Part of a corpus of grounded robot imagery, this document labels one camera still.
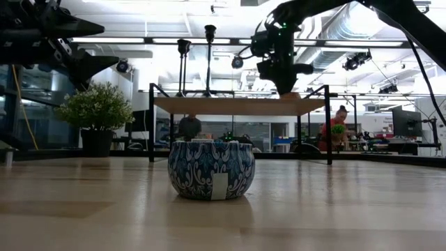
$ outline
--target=green object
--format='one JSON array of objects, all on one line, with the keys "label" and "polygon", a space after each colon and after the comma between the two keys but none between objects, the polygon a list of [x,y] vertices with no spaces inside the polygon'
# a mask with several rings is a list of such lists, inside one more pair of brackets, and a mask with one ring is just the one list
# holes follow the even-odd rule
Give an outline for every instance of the green object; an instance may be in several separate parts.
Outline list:
[{"label": "green object", "polygon": [[340,135],[346,131],[346,128],[343,125],[334,125],[332,126],[332,134]]},{"label": "green object", "polygon": [[66,103],[55,109],[56,115],[81,129],[117,130],[134,120],[130,101],[110,82],[92,82],[88,90],[65,99]]}]

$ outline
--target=yellow cable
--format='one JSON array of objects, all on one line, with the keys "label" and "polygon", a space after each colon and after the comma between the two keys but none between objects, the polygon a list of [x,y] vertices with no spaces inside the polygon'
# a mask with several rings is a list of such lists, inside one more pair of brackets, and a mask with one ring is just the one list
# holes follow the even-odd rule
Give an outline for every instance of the yellow cable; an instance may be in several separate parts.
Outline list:
[{"label": "yellow cable", "polygon": [[20,92],[20,86],[19,86],[19,81],[17,80],[17,73],[15,72],[15,66],[13,66],[13,73],[14,73],[15,86],[17,87],[17,95],[19,96],[20,105],[22,106],[23,117],[25,118],[26,125],[28,126],[29,134],[33,139],[34,147],[36,148],[36,150],[38,150],[39,148],[37,147],[36,138],[34,137],[33,131],[31,130],[31,126],[29,125],[28,117],[26,116],[25,112],[25,106],[22,103],[22,93]]}]

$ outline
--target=light stand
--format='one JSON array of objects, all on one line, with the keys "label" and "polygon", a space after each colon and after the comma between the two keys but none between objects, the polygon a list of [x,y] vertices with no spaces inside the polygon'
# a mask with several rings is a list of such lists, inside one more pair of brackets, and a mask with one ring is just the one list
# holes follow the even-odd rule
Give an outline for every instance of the light stand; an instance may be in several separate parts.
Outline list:
[{"label": "light stand", "polygon": [[177,41],[177,43],[178,43],[178,52],[180,52],[180,79],[178,81],[178,93],[175,95],[175,97],[184,98],[186,96],[184,90],[186,87],[187,53],[190,50],[191,42],[188,40],[180,39]]},{"label": "light stand", "polygon": [[208,74],[206,75],[207,79],[206,79],[206,90],[204,91],[202,97],[205,98],[212,98],[212,94],[210,93],[210,54],[211,54],[211,47],[212,47],[212,42],[214,41],[214,37],[215,37],[215,30],[217,28],[211,24],[206,25],[204,27],[205,33],[206,33],[206,40],[208,41]]}]

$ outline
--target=person in red shirt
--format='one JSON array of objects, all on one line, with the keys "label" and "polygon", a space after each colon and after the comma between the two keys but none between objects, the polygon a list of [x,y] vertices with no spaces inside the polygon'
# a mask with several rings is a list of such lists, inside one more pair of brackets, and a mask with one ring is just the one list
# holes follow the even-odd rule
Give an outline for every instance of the person in red shirt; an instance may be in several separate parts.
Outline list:
[{"label": "person in red shirt", "polygon": [[[347,118],[347,110],[346,107],[341,105],[339,110],[336,112],[336,117],[330,120],[331,126],[334,125],[343,125],[345,127],[344,121]],[[319,140],[318,147],[320,151],[327,151],[327,142],[326,142],[326,135],[327,135],[327,125],[324,123],[321,129],[321,139]],[[337,138],[336,136],[332,135],[332,146],[335,147],[336,145],[339,145],[340,142],[344,142],[346,149],[348,148],[348,138],[347,138],[347,129],[346,132],[342,135],[342,138]]]}]

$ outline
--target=air duct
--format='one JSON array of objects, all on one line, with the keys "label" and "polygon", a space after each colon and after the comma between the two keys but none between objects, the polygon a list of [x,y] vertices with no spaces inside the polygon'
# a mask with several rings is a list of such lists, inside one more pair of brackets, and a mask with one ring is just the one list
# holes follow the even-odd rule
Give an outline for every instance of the air duct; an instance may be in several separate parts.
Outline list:
[{"label": "air duct", "polygon": [[[368,39],[377,34],[384,24],[375,12],[360,3],[348,4],[334,18],[332,24],[322,30],[318,39],[357,40]],[[305,50],[296,63],[311,63],[317,69],[328,66],[345,55],[345,52],[326,52],[323,48],[312,47]]]}]

